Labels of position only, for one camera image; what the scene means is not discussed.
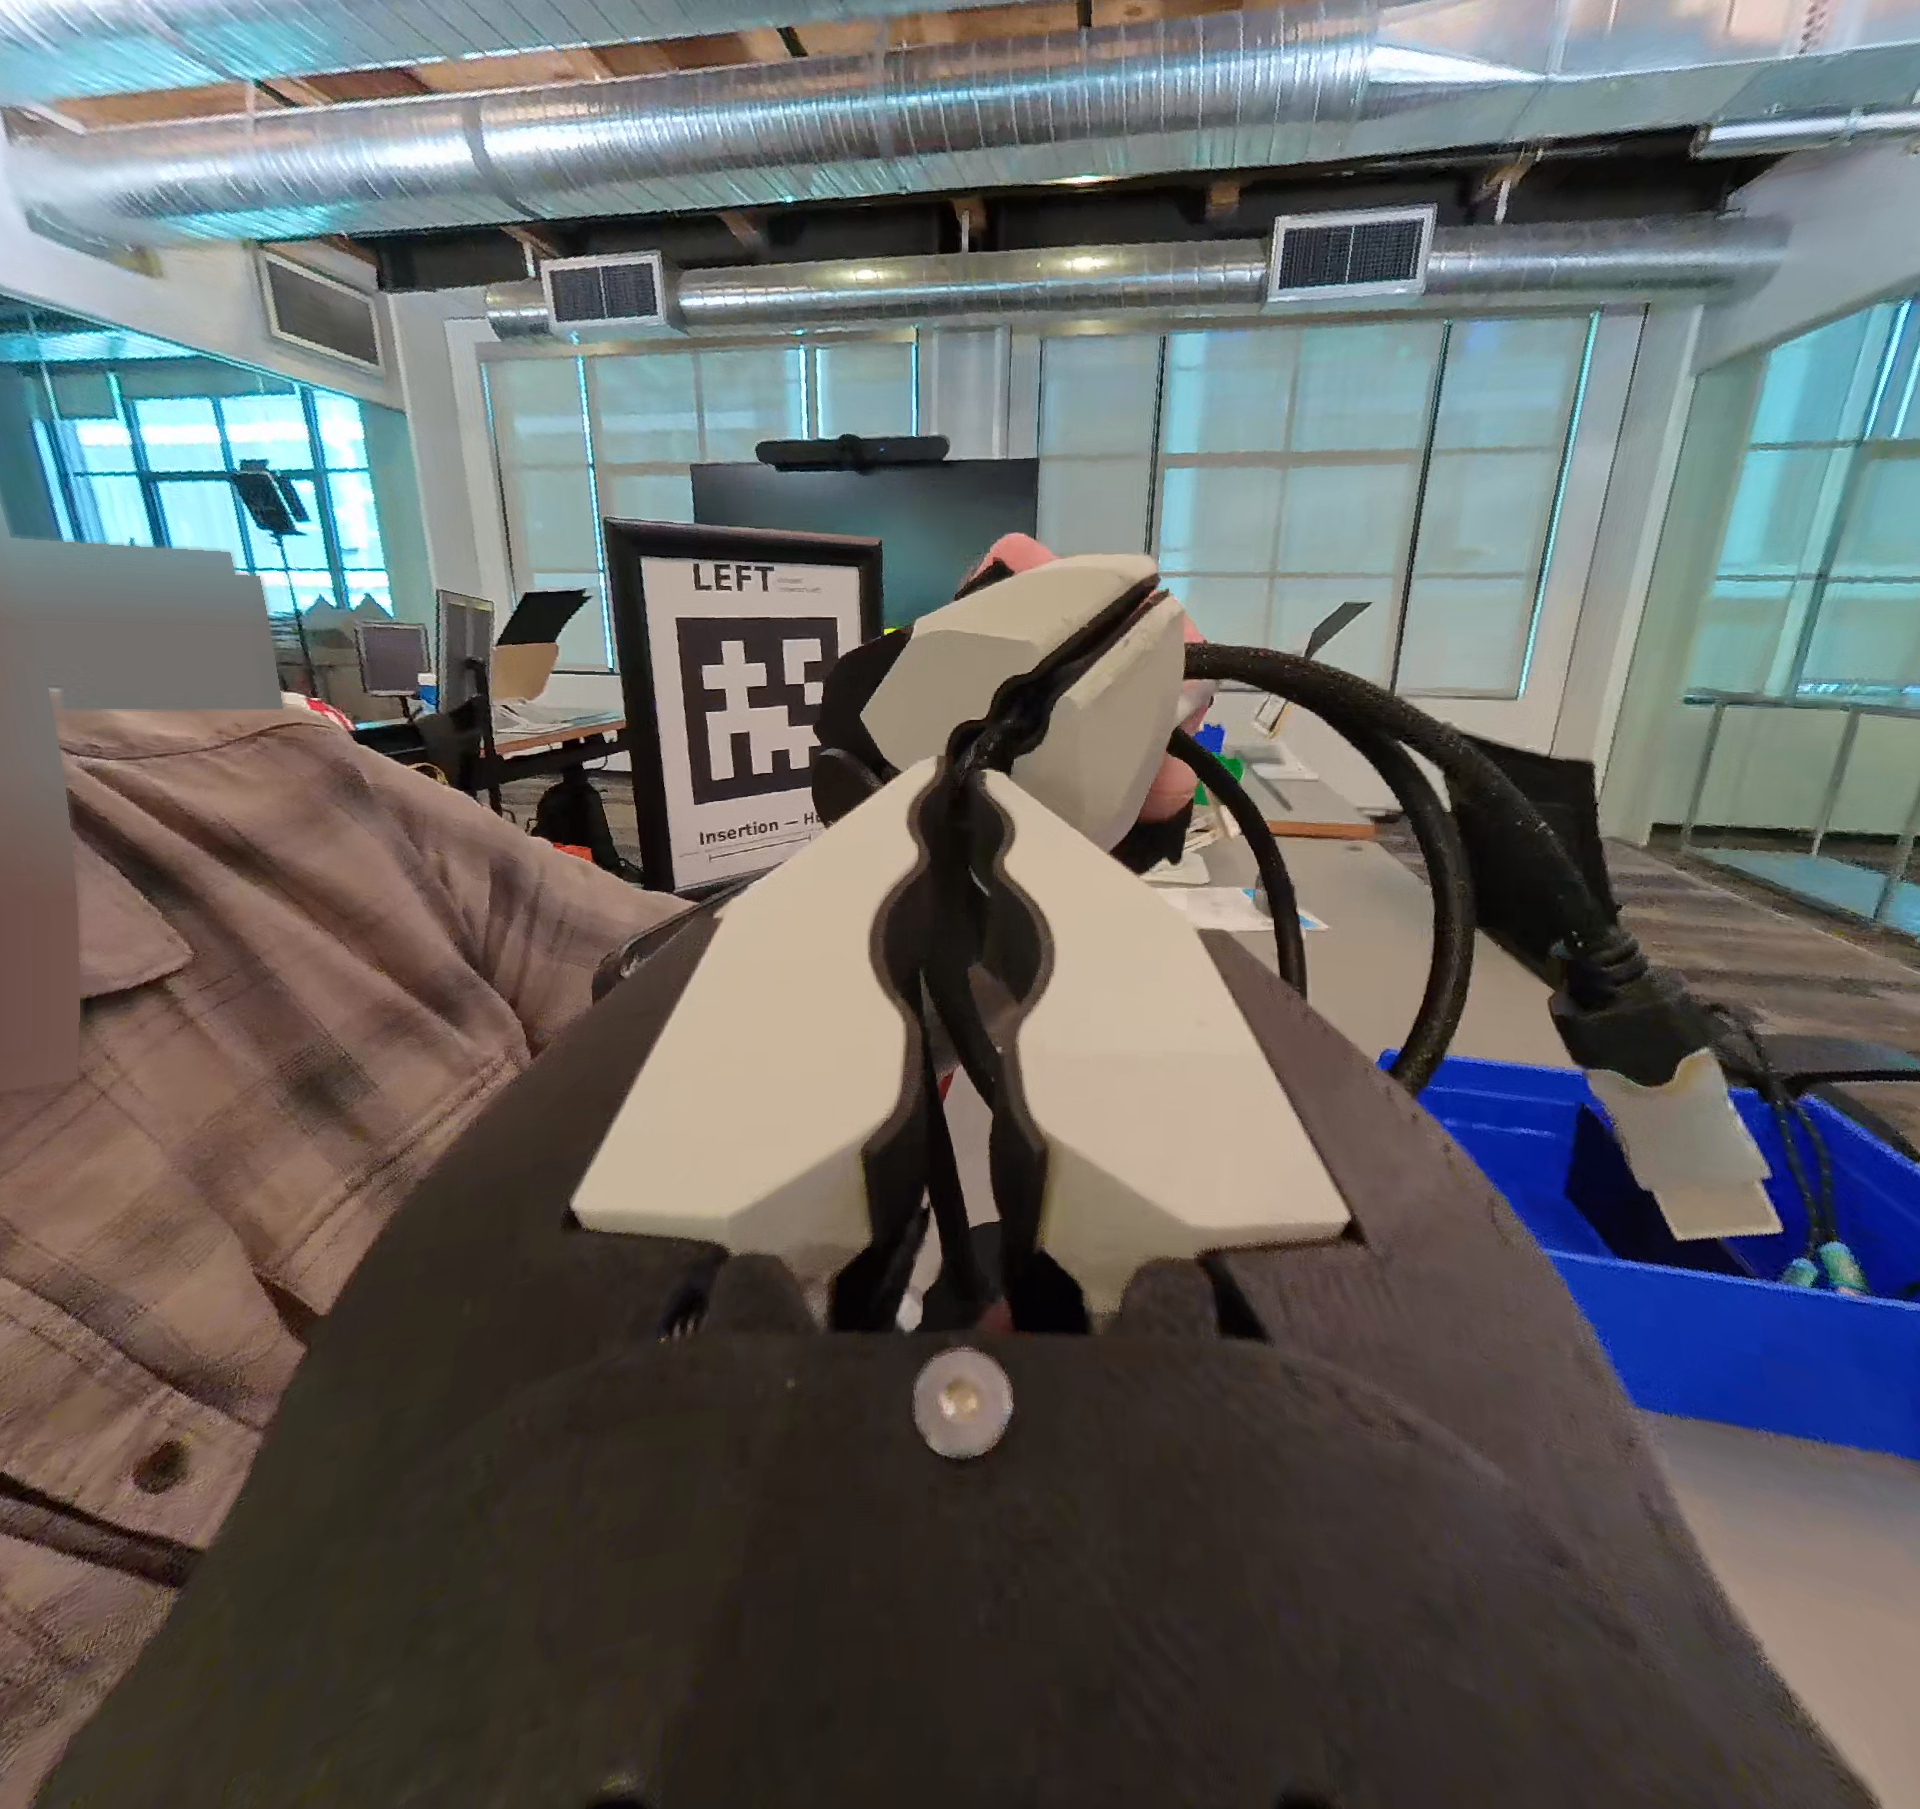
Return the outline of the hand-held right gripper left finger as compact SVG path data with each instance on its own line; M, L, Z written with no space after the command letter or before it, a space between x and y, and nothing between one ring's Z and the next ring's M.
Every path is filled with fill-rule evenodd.
M569 1212L601 1237L780 1262L890 1333L924 1247L937 1094L916 764L725 900Z

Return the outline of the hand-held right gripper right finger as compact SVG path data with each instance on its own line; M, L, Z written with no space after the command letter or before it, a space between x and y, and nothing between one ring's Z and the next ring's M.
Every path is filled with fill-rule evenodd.
M1343 1238L1353 1209L1199 930L1002 772L968 822L1013 1325L1084 1333L1148 1264Z

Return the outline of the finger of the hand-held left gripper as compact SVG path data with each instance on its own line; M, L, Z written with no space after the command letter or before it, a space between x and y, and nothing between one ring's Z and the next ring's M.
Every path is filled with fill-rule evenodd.
M1146 555L1058 557L985 582L914 621L868 699L868 738L888 770L946 753L1007 685L1060 665L1157 595Z
M1179 723L1185 619L1129 592L997 694L981 768L1098 850L1133 828Z

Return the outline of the person's left forearm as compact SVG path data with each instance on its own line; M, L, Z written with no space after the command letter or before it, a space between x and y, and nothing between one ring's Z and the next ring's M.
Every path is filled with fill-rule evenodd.
M490 1089L684 902L347 741L324 720L61 711L82 873L79 1064L207 1069L322 1100Z

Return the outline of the large black monitor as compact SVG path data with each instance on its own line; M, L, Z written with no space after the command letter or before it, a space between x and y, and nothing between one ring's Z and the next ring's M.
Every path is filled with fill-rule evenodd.
M1037 461L946 459L865 473L697 462L689 504L703 525L875 540L882 626L896 628L946 605L1002 536L1037 536Z

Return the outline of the black panel on white stand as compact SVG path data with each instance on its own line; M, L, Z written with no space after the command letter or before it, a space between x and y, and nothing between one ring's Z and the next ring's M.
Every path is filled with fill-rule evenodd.
M1304 645L1300 647L1302 660L1318 660L1324 650L1343 635L1365 611L1372 607L1369 598L1347 598L1338 603L1321 621L1318 621ZM1275 770L1279 777L1292 780L1316 780L1318 775L1312 770L1300 770L1298 758L1289 751L1281 729L1289 718L1292 702L1281 694L1271 694L1262 705L1255 718L1255 729L1262 735L1262 755L1257 766L1262 770Z

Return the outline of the large paned window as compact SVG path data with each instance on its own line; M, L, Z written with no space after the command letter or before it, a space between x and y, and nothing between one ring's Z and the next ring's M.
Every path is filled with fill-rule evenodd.
M300 608L395 605L370 477L363 405L300 382L183 379L131 367L47 372L32 396L35 461L66 542L199 548L262 582L290 612L273 544L230 473L264 459L309 511L290 540Z
M1916 701L1916 299L1764 356L1688 689Z
M1219 643L1538 726L1645 321L1502 313L1037 343L1037 536L1144 550Z
M902 334L481 360L514 595L581 590L559 660L615 672L604 519L692 524L689 473L762 441L913 434L920 349Z

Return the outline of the black office chair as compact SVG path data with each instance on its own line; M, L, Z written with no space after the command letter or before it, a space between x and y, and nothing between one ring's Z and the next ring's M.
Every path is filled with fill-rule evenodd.
M1594 768L1486 738L1473 738L1473 745L1533 803L1596 905L1615 921L1619 905L1599 829ZM1448 795L1475 885L1480 931L1528 970L1548 976L1560 937L1528 855L1510 846L1500 825L1486 818L1485 804L1456 793L1451 777Z

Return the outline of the white air vent grille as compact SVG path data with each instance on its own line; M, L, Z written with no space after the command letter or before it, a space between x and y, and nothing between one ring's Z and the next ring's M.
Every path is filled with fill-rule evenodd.
M1424 297L1436 218L1436 204L1278 218L1262 307L1333 307Z
M366 375L385 372L374 297L300 261L254 252L262 320L274 343L345 362Z
M541 261L541 300L554 334L677 331L674 278L658 250Z

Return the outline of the blue plastic bin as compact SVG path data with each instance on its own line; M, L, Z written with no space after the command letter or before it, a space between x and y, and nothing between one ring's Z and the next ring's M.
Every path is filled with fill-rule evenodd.
M1793 1284L1808 1247L1800 1173L1764 1100L1737 1093L1764 1150L1777 1237L1676 1243L1577 1071L1451 1056L1421 1104L1517 1214L1648 1414L1918 1460L1916 1161L1830 1103L1808 1123L1832 1167L1837 1241L1862 1294Z

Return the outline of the glass railing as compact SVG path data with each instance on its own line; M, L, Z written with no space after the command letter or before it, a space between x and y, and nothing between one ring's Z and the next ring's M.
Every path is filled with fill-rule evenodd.
M1685 859L1815 913L1918 941L1916 694L1692 690Z

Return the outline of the slim silver air duct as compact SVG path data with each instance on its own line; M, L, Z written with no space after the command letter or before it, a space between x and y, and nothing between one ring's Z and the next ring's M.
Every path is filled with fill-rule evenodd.
M1788 261L1777 218L1679 214L1440 227L1420 299L1263 309L1269 239L1118 243L942 256L667 267L677 331L803 334L1032 324L1144 324L1150 318L1403 313L1471 305L1599 309L1723 303L1766 286ZM500 343L627 340L554 334L541 276L490 286Z

